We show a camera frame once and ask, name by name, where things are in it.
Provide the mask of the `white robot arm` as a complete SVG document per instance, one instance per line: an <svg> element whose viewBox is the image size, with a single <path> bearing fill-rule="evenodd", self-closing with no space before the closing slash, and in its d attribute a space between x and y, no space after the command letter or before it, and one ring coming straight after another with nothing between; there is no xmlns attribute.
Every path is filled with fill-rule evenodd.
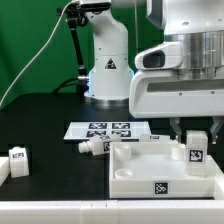
<svg viewBox="0 0 224 224"><path fill-rule="evenodd" d="M94 65L90 101L126 101L135 118L211 117L210 135L224 123L224 0L78 0L93 28ZM113 8L146 7L150 24L163 34L151 38L136 27L134 65L127 59L131 43Z"/></svg>

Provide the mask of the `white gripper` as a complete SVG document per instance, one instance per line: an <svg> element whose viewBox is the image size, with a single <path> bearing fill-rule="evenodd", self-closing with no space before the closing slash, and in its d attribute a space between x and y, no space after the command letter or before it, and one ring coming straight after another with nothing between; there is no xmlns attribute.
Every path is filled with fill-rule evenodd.
<svg viewBox="0 0 224 224"><path fill-rule="evenodd" d="M212 143L224 125L224 68L214 79L180 80L175 70L138 71L131 81L129 111L135 118L171 118L170 125L181 142L179 117L214 117Z"/></svg>

